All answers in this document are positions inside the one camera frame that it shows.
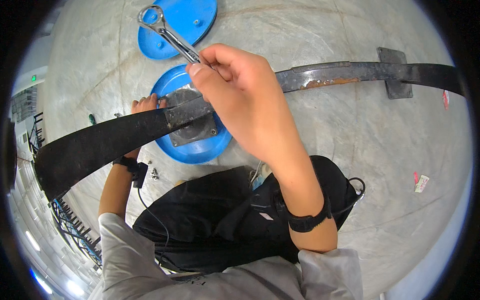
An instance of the blue base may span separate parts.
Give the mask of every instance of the blue base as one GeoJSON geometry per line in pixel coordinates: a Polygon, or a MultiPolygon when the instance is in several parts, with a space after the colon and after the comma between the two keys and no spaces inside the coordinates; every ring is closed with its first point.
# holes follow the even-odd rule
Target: blue base
{"type": "MultiPolygon", "coordinates": [[[[162,8],[168,24],[191,45],[207,34],[216,18],[216,0],[156,0],[153,4],[162,8]]],[[[148,10],[144,21],[151,23],[156,18],[156,13],[148,10]]],[[[178,54],[160,35],[143,27],[138,29],[138,47],[153,60],[164,60],[178,54]]]]}
{"type": "MultiPolygon", "coordinates": [[[[186,65],[175,66],[163,73],[153,86],[150,94],[156,93],[158,96],[164,96],[190,83],[192,80],[185,71],[186,65]]],[[[210,161],[225,150],[232,138],[232,135],[227,131],[216,113],[213,113],[213,117],[218,130],[216,136],[178,147],[172,145],[168,135],[162,136],[155,141],[166,155],[181,163],[196,165],[210,161]]]]}

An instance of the person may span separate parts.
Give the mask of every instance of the person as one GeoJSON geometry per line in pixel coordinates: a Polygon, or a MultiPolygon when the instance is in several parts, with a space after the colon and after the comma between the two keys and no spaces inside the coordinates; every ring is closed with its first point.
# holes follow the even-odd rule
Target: person
{"type": "MultiPolygon", "coordinates": [[[[132,229],[124,219],[133,175],[114,164],[98,212],[103,298],[362,299],[358,254],[337,249],[337,229],[357,197],[353,187],[328,158],[309,157],[265,58],[223,44],[200,54],[211,67],[186,67],[194,85],[272,174],[254,191],[248,167],[187,181],[132,229]],[[174,280],[155,257],[197,275],[174,280]]],[[[132,113],[156,106],[152,94],[134,101],[132,113]]],[[[125,157],[136,160],[139,151],[125,157]]]]}

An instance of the gray floor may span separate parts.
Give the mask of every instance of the gray floor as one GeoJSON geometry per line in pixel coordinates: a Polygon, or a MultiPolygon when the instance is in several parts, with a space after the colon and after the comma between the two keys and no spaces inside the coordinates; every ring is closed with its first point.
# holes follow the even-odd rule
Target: gray floor
{"type": "MultiPolygon", "coordinates": [[[[137,45],[138,11],[151,0],[71,0],[60,14],[39,104],[47,141],[130,112],[181,57],[149,60],[137,45]]],[[[222,42],[265,56],[274,71],[319,62],[378,61],[376,48],[405,52],[408,62],[452,64],[445,46],[411,0],[219,0],[218,16],[201,49],[222,42]]],[[[359,252],[364,296],[388,290],[428,252],[445,228],[472,162],[468,107],[450,94],[413,86],[412,99],[389,100],[383,82],[327,86],[286,94],[311,155],[332,159],[347,177],[361,177],[366,197],[340,230],[339,247],[359,252]],[[430,177],[414,193],[413,172],[430,177]]],[[[173,161],[154,143],[140,160],[153,162],[160,180],[147,180],[150,203],[179,179],[199,177],[258,160],[232,140],[201,166],[173,161]]],[[[72,188],[69,206],[96,231],[98,199],[110,166],[72,188]]],[[[132,192],[127,223],[142,211],[132,192]]]]}

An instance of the right hand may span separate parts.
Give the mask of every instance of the right hand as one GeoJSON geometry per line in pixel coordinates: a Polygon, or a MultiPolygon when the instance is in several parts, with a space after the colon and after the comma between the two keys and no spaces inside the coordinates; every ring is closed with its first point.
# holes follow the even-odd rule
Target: right hand
{"type": "Polygon", "coordinates": [[[308,159],[282,89],[264,57],[224,44],[211,45],[200,54],[216,71],[200,63],[189,64],[186,70],[243,149],[274,172],[279,165],[288,167],[300,157],[308,159]]]}

